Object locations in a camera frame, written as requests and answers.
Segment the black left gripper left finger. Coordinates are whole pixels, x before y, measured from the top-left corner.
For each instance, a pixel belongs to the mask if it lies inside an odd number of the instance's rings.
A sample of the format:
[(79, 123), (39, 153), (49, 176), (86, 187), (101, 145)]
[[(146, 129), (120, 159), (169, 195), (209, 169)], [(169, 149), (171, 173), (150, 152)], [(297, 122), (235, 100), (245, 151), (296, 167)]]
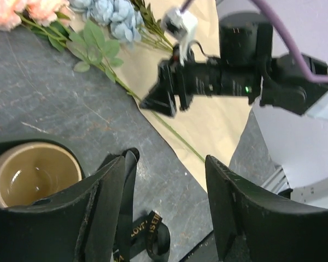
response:
[(124, 172), (117, 157), (34, 205), (0, 208), (0, 261), (110, 261)]

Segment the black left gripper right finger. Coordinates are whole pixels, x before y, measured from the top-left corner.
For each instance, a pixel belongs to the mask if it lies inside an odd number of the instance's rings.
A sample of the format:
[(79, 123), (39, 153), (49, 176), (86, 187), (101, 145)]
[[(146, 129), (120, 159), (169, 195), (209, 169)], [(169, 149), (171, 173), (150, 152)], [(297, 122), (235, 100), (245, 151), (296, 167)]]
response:
[(205, 160), (206, 184), (219, 260), (244, 235), (252, 261), (328, 261), (328, 210), (271, 193)]

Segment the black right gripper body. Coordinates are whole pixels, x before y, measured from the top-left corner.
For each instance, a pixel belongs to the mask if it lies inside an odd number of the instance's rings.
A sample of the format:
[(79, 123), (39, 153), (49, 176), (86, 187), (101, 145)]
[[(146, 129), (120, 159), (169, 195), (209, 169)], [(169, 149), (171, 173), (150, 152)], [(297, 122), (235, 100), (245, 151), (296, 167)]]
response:
[(158, 86), (170, 98), (178, 96), (180, 110), (185, 111), (194, 96), (221, 95), (221, 60), (209, 56), (205, 62), (187, 61), (182, 65), (173, 57), (161, 66)]

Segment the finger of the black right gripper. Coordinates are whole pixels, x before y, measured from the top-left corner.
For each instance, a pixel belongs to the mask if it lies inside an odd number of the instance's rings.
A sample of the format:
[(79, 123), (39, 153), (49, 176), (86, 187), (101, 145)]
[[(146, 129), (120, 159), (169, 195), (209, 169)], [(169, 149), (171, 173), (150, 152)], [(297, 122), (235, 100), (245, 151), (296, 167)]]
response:
[(140, 101), (139, 107), (168, 117), (174, 117), (177, 113), (177, 107), (173, 89), (173, 84), (157, 82), (147, 96)]

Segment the orange wrapping paper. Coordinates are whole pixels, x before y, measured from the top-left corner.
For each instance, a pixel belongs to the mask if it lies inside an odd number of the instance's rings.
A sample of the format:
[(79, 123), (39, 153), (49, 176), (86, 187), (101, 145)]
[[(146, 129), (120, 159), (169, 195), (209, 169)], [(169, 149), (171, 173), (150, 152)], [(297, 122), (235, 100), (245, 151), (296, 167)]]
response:
[[(151, 4), (156, 19), (170, 7), (183, 1), (145, 1)], [(218, 13), (215, 1), (195, 1), (189, 8), (198, 19), (195, 35), (208, 55), (219, 54)], [(122, 85), (141, 100), (157, 79), (157, 64), (169, 56), (145, 44), (133, 49), (122, 47), (119, 57), (124, 64), (114, 71)], [(229, 165), (246, 125), (250, 107), (247, 98), (195, 96), (190, 108), (178, 110), (175, 118), (140, 110), (151, 125), (168, 142), (180, 161), (207, 191), (204, 159), (211, 154)]]

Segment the black printed ribbon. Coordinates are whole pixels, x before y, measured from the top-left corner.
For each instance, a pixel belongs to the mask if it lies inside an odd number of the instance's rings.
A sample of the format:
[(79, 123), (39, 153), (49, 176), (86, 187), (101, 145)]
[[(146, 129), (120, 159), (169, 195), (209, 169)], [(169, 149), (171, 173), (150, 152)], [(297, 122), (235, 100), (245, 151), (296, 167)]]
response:
[(124, 150), (121, 155), (125, 158), (125, 182), (110, 260), (131, 261), (146, 251), (151, 261), (168, 261), (171, 236), (162, 217), (152, 210), (133, 220), (134, 188), (140, 153), (133, 147)]

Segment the peach rose stem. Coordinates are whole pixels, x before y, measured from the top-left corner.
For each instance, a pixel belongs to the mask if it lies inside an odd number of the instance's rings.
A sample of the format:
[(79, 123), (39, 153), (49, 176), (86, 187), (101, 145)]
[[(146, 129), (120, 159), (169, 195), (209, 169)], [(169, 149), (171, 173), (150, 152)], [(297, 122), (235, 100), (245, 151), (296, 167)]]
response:
[[(0, 1), (0, 31), (11, 31), (19, 25), (47, 39), (56, 50), (68, 49), (79, 62), (76, 72), (96, 67), (138, 99), (114, 69), (123, 65), (119, 57), (121, 43), (110, 35), (108, 28), (92, 19), (83, 19), (70, 7), (70, 1)], [(173, 45), (173, 57), (179, 58), (179, 46)]]

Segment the brown rose stem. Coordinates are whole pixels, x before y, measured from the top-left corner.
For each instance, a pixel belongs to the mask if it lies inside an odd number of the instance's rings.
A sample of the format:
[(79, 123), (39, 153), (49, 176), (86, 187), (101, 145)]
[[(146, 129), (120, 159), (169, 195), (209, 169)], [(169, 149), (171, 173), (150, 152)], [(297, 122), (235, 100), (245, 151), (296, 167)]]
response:
[(135, 11), (139, 11), (143, 23), (138, 26), (142, 43), (147, 44), (154, 49), (171, 53), (173, 45), (165, 36), (164, 30), (161, 29), (161, 19), (155, 19), (151, 10), (151, 4), (146, 4), (143, 0), (131, 0)]

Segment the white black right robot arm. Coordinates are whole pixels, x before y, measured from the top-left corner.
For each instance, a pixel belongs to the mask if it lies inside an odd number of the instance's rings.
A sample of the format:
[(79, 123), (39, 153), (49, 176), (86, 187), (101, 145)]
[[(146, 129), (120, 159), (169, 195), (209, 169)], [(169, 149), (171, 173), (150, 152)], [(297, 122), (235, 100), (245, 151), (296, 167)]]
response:
[(219, 56), (196, 62), (197, 19), (167, 14), (162, 27), (177, 39), (171, 58), (158, 66), (158, 80), (140, 102), (173, 117), (190, 107), (194, 96), (247, 97), (249, 104), (282, 108), (328, 121), (328, 83), (308, 81), (290, 54), (272, 57), (273, 27), (261, 14), (233, 13), (219, 24)]

